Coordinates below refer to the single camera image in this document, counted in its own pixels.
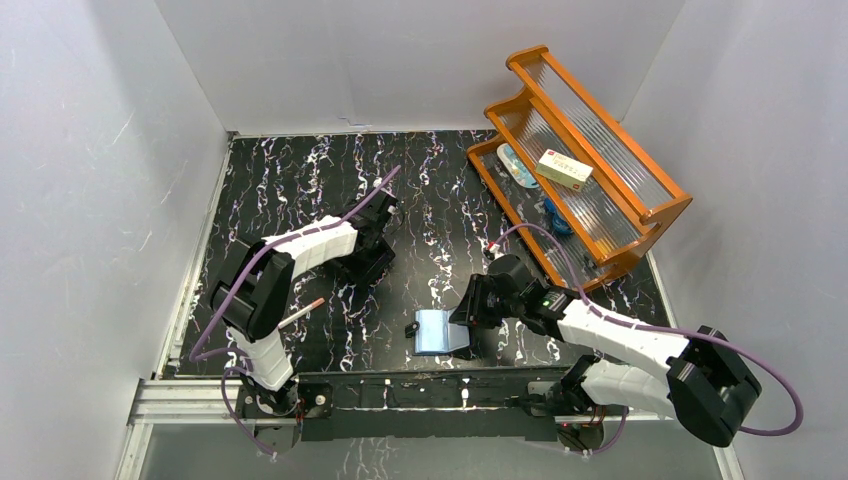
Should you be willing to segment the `black card holder wallet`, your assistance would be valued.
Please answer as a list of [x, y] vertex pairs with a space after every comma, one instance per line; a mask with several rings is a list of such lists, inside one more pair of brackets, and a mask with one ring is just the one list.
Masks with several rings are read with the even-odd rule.
[[450, 322], [452, 310], [418, 310], [404, 327], [406, 338], [413, 340], [415, 355], [436, 356], [466, 349], [471, 344], [467, 326]]

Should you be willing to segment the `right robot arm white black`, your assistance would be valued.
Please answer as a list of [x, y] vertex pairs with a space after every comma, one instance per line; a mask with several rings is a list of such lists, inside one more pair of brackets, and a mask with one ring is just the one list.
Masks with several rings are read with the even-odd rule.
[[702, 327], [686, 338], [609, 315], [577, 291], [540, 280], [519, 257], [504, 255], [470, 277], [449, 321], [494, 329], [514, 318], [536, 334], [589, 348], [547, 391], [515, 399], [532, 414], [634, 407], [677, 420], [709, 445], [729, 446], [762, 387], [740, 355], [724, 346], [724, 336]]

